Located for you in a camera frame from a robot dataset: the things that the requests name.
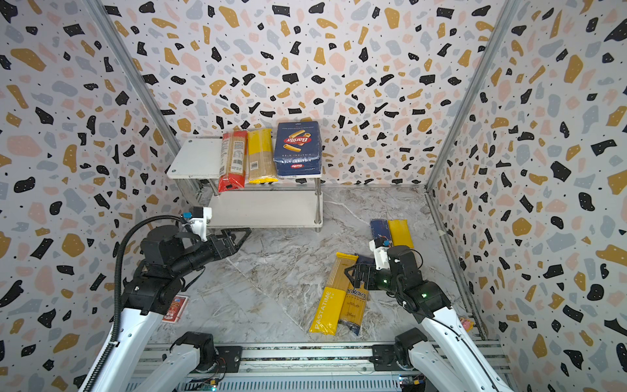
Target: patterned wallpaper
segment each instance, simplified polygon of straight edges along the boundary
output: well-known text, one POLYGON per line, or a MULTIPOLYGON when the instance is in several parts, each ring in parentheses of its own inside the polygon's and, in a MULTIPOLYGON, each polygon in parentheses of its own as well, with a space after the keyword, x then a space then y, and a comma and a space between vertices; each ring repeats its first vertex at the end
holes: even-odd
POLYGON ((0 13, 0 390, 76 391, 110 328, 118 241, 180 212, 180 192, 81 3, 0 0, 0 13))
POLYGON ((105 2, 179 138, 318 120, 347 184, 428 178, 501 3, 105 2))
POLYGON ((521 390, 627 390, 626 18, 521 2, 433 190, 521 390))

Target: gray marble surface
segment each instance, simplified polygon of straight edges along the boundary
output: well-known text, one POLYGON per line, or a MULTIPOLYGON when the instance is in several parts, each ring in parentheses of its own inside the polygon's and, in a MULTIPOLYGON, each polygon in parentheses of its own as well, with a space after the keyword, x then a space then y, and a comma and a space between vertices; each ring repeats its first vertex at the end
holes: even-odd
POLYGON ((176 324, 162 323, 150 343, 172 343, 186 331, 218 342, 393 341, 417 322, 384 292, 371 292, 360 336, 338 326, 335 336, 309 333, 336 252, 370 255, 371 219, 407 219, 422 253, 423 277, 466 314, 422 189, 323 188, 324 225, 314 229, 255 229, 241 250, 210 263, 185 293, 176 324))

